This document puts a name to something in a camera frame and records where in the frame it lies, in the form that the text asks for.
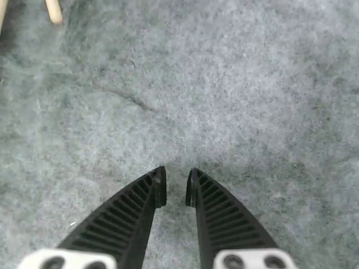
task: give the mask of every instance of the wooden dowel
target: wooden dowel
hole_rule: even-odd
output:
[[[1,34],[2,24],[3,24],[4,18],[5,18],[7,1],[8,0],[0,0],[0,34]]]
[[[47,10],[49,11],[50,20],[54,24],[61,24],[63,18],[58,0],[46,0],[46,6]]]

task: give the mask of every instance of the gray carpet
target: gray carpet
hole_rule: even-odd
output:
[[[0,268],[158,165],[143,268],[199,268],[194,166],[300,268],[359,266],[359,1],[61,5],[10,0],[0,36]]]

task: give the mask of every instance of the wooden stick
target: wooden stick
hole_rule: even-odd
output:
[[[58,0],[46,0],[46,6],[47,10],[49,11],[50,20],[54,24],[61,24],[63,19]]]
[[[3,24],[4,18],[5,18],[7,1],[8,0],[0,0],[0,34],[1,34],[2,24]]]

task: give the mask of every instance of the ribbed rubber pad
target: ribbed rubber pad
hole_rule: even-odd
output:
[[[140,269],[155,209],[165,204],[166,173],[160,166],[103,203],[58,247],[110,254],[118,268]]]
[[[196,208],[201,268],[212,268],[223,249],[276,248],[248,209],[216,180],[193,168],[188,176],[186,205]]]

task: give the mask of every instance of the white plastic part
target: white plastic part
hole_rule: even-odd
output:
[[[225,263],[226,257],[231,255],[239,257],[242,261],[242,266],[227,266]],[[283,262],[284,267],[270,266],[270,261],[278,259]],[[231,249],[220,251],[213,262],[213,269],[297,269],[291,256],[278,248],[264,248],[264,249]]]
[[[43,269],[48,261],[56,257],[65,261],[61,269],[86,269],[95,262],[104,264],[105,269],[117,269],[116,260],[110,255],[60,248],[35,251],[22,260],[18,269]]]

